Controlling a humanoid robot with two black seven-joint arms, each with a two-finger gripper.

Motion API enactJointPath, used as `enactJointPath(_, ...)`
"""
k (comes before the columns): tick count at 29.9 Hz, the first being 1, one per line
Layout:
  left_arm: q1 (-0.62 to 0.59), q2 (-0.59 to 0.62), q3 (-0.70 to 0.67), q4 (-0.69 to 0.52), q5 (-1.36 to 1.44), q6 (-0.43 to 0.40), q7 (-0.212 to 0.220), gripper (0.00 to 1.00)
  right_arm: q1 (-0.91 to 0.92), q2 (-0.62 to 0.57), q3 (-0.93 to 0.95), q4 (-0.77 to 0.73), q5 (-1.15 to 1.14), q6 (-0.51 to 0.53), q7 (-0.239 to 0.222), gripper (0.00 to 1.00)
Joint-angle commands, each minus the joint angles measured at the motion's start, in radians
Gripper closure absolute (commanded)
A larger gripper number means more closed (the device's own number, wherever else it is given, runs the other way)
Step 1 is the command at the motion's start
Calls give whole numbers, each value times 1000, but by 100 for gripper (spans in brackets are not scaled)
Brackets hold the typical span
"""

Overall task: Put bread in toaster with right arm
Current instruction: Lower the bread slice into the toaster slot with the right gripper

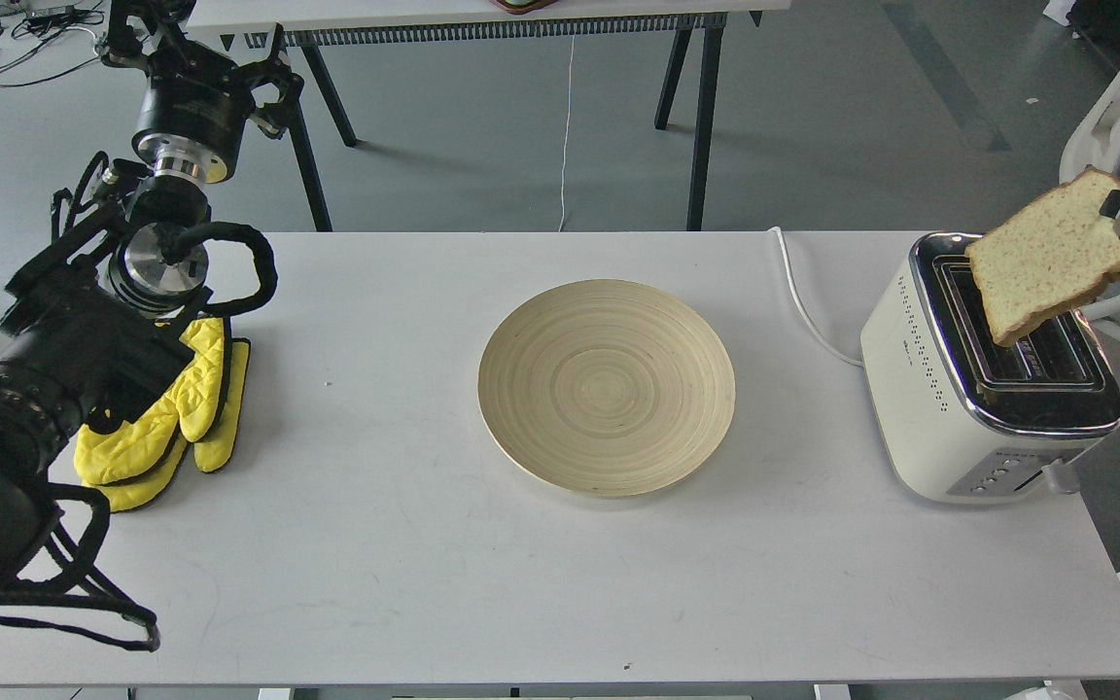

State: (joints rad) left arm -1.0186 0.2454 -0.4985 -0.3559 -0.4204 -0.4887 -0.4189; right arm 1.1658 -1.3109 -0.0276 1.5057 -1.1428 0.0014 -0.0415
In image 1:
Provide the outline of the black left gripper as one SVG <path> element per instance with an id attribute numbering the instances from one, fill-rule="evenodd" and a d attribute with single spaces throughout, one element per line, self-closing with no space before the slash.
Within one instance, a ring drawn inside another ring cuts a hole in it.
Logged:
<path id="1" fill-rule="evenodd" d="M 132 147 L 156 176 L 217 185 L 234 177 L 248 123 L 270 139 L 298 123 L 305 81 L 286 52 L 284 27 L 271 32 L 263 59 L 237 65 L 188 39 L 165 1 L 112 1 L 101 60 L 146 76 Z"/>

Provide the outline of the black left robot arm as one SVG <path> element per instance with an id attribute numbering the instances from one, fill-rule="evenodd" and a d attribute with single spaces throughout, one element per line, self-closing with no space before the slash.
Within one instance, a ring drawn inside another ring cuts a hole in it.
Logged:
<path id="1" fill-rule="evenodd" d="M 115 1 L 99 60 L 142 71 L 147 91 L 136 160 L 90 164 L 103 181 L 88 202 L 52 216 L 52 242 L 6 284 L 0 329 L 0 625 L 59 629 L 15 609 L 115 614 L 144 632 L 124 641 L 82 626 L 105 646 L 155 651 L 153 612 L 97 571 L 108 498 L 53 482 L 49 469 L 88 427 L 111 433 L 164 396 L 194 358 L 181 325 L 228 318 L 274 297 L 274 252 L 261 231 L 214 221 L 205 187 L 235 172 L 246 123 L 279 139 L 299 124 L 304 80 L 276 26 L 263 59 L 239 65 L 188 40 L 167 1 Z"/>

